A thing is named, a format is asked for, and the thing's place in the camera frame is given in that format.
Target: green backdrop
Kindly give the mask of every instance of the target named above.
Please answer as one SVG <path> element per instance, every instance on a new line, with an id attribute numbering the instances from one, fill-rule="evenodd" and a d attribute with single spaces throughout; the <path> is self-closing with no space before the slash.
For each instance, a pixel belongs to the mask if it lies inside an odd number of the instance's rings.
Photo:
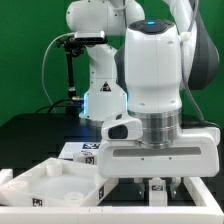
<path id="1" fill-rule="evenodd" d="M 0 125 L 21 113 L 33 113 L 48 101 L 41 86 L 41 66 L 48 44 L 69 32 L 65 12 L 71 0 L 0 0 Z M 147 18 L 171 19 L 162 0 L 138 0 Z M 194 91 L 205 117 L 224 127 L 224 1 L 200 1 L 205 26 L 220 54 L 220 72 L 203 91 Z M 110 38 L 119 47 L 122 38 Z M 75 82 L 79 94 L 89 85 L 88 57 L 74 60 Z M 53 101 L 67 97 L 67 71 L 64 51 L 53 47 L 46 63 L 46 85 Z M 184 113 L 194 114 L 183 96 Z"/>

